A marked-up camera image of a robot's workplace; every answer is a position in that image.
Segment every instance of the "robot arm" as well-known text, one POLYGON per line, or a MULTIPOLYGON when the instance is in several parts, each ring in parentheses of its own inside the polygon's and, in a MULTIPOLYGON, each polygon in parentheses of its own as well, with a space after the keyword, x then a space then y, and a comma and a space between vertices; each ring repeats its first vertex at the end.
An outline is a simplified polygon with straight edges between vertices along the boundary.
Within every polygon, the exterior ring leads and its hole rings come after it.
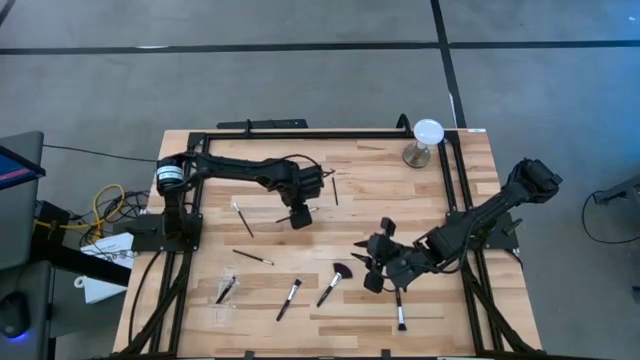
POLYGON ((281 159, 249 161, 185 152, 158 161, 156 180, 158 193, 165 199, 165 233, 183 230, 186 211, 182 194, 197 184, 212 177, 255 181, 267 191, 278 191, 282 202, 290 208, 290 221, 294 229, 312 223, 308 199, 320 196, 324 187, 322 167, 310 158, 314 165, 301 169, 288 158, 304 157, 290 155, 281 159), (191 162, 195 172, 185 178, 184 165, 191 162))
POLYGON ((467 250, 484 245, 493 230, 496 219, 523 203, 542 204, 558 192, 562 179, 551 172, 540 160, 524 159, 509 175, 500 192, 484 204, 467 211, 454 224, 436 227, 404 246, 391 240, 395 224, 387 218, 382 221, 382 234, 374 234, 368 240, 356 243, 366 247, 370 257, 355 255, 370 270, 365 277, 365 287, 381 292, 385 276, 398 288, 407 286, 425 272, 450 273, 445 270, 455 260, 465 261, 467 250))

